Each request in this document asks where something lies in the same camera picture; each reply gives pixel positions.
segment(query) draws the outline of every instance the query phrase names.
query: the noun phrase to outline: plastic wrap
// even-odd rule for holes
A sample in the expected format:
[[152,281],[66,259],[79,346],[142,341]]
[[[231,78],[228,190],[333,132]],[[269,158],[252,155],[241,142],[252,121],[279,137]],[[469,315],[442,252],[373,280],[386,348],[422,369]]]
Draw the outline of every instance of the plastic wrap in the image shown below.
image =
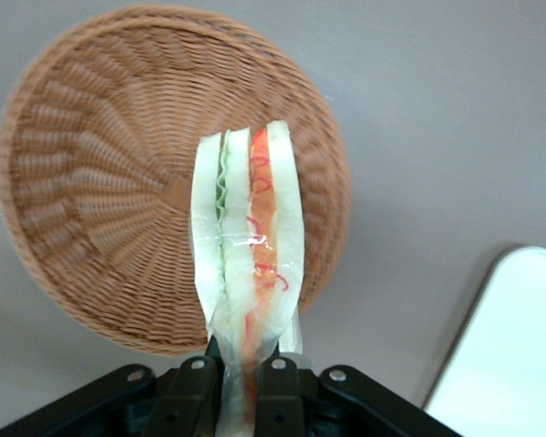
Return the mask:
[[249,129],[220,140],[202,138],[197,152],[197,292],[226,365],[217,435],[252,435],[258,365],[277,344],[301,352],[304,226],[287,124],[269,123],[252,143]]

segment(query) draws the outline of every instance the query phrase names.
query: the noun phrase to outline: round basket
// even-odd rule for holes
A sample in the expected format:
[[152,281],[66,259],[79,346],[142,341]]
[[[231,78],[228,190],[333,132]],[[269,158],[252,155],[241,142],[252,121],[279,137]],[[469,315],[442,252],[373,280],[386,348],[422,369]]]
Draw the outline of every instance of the round basket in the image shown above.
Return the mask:
[[203,348],[189,195],[200,137],[288,121],[306,227],[304,310],[349,224],[349,168],[319,91],[239,22],[174,6],[101,15],[59,38],[14,92],[0,197],[18,254],[88,328],[162,355]]

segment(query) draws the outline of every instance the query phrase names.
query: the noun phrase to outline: gray floor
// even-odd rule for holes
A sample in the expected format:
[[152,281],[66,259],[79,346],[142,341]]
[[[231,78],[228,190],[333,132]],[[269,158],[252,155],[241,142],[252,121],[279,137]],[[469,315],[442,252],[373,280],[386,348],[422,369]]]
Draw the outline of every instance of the gray floor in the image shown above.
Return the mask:
[[[0,110],[55,36],[125,5],[0,0]],[[320,87],[354,207],[334,280],[302,318],[317,370],[343,362],[422,403],[491,262],[546,247],[546,1],[187,1],[254,27]],[[0,217],[0,426],[133,361],[68,318]]]

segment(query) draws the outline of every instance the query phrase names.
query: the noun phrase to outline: screw head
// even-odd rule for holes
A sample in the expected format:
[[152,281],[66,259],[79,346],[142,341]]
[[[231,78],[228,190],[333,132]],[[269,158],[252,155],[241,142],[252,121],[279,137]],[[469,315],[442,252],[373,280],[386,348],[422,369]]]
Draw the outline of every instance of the screw head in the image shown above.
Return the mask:
[[335,381],[335,382],[343,382],[345,381],[348,377],[346,376],[346,373],[344,373],[343,371],[339,370],[339,369],[334,369],[333,371],[331,371],[329,373],[329,378],[332,380],[332,381]]
[[192,361],[192,364],[190,364],[190,367],[192,368],[193,371],[197,371],[198,369],[202,369],[205,365],[206,363],[204,362],[204,360],[196,360],[196,361]]
[[281,370],[281,369],[285,369],[286,367],[288,367],[288,364],[285,360],[283,360],[282,358],[276,358],[275,360],[273,360],[271,362],[271,367],[273,369],[276,369],[276,370]]
[[143,369],[138,369],[137,371],[132,371],[127,375],[127,381],[133,382],[133,381],[139,381],[141,380],[146,373]]

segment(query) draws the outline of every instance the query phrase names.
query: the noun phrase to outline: white object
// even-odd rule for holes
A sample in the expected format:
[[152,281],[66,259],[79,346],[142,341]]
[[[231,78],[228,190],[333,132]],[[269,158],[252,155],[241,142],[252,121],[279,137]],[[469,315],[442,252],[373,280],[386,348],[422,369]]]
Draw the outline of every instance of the white object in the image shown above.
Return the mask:
[[497,265],[426,410],[466,437],[546,437],[546,249]]

